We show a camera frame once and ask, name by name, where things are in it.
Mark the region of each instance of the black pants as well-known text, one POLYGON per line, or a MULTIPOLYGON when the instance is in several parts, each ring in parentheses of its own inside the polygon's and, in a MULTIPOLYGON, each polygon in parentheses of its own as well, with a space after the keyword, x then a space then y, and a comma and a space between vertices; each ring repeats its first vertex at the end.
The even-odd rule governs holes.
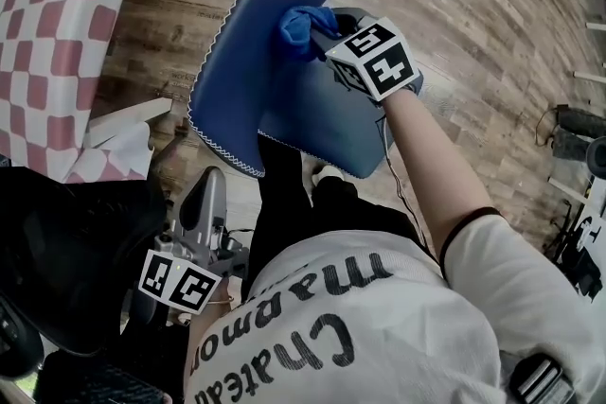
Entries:
POLYGON ((415 226, 405 214, 359 199, 355 185, 337 177, 322 179, 313 190, 312 206, 301 181, 301 154, 264 136, 259 136, 258 148, 265 177, 258 180, 262 205, 242 300, 267 263, 308 237, 339 230, 384 231, 420 246, 415 226))

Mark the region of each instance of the black sleeve trim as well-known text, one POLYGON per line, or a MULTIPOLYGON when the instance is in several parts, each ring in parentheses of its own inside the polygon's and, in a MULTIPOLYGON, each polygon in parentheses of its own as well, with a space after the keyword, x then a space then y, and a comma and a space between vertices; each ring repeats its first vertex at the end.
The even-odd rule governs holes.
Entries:
POLYGON ((442 276, 444 279, 448 281, 446 277, 446 268, 444 267, 444 260, 446 258, 446 250, 451 245, 451 242, 455 239, 455 237, 460 233, 470 222, 474 222, 476 219, 480 219, 484 216, 501 216, 501 213, 497 211, 494 207, 482 207, 480 209, 475 209, 471 214, 465 216, 451 231, 451 233, 446 237, 444 241, 444 245, 442 246, 442 251, 439 254, 439 268, 442 271, 442 276))

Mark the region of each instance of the white sneaker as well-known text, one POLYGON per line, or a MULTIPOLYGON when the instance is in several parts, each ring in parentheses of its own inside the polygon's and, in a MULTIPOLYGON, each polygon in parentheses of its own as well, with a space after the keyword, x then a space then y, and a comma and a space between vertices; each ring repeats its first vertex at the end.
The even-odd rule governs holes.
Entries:
POLYGON ((320 170, 318 173, 314 173, 312 175, 313 186, 317 187, 318 184, 320 184, 320 181, 322 179, 324 179, 325 177, 338 177, 342 181, 345 180, 345 176, 343 175, 343 172, 341 170, 339 170, 337 167, 323 166, 322 170, 320 170))

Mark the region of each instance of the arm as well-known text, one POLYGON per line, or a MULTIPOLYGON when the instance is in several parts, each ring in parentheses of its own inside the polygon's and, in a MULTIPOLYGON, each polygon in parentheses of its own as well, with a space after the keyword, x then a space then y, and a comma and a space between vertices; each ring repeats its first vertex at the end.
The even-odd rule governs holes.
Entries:
POLYGON ((446 237, 465 216, 492 206, 490 196, 414 93, 399 90, 383 107, 439 256, 446 237))
POLYGON ((457 227, 443 255, 446 237, 470 213, 491 206, 490 197, 413 93, 400 90, 383 106, 451 289, 484 313, 501 351, 520 358, 544 351, 586 402, 601 381, 604 353, 573 287, 498 216, 457 227))
MULTIPOLYGON (((229 300, 229 293, 227 293, 228 283, 229 279, 227 278, 221 282, 219 287, 215 290, 215 293, 210 298, 211 302, 222 302, 229 300)), ((217 320, 230 311, 231 306, 229 306, 228 303, 224 305, 206 305, 206 308, 202 310, 200 315, 191 316, 191 323, 189 324, 189 341, 187 343, 186 366, 183 371, 183 388, 186 392, 193 356, 198 349, 198 345, 200 344, 202 337, 217 320)))

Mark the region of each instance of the red and white checkered tablecloth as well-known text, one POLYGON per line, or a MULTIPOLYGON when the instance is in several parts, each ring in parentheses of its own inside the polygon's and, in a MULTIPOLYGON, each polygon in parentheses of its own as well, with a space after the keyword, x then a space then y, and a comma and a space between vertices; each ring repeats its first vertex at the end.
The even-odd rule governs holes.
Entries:
POLYGON ((0 153, 13 164, 64 183, 147 175, 133 162, 140 127, 122 134, 130 147, 82 148, 121 3, 0 0, 0 153))

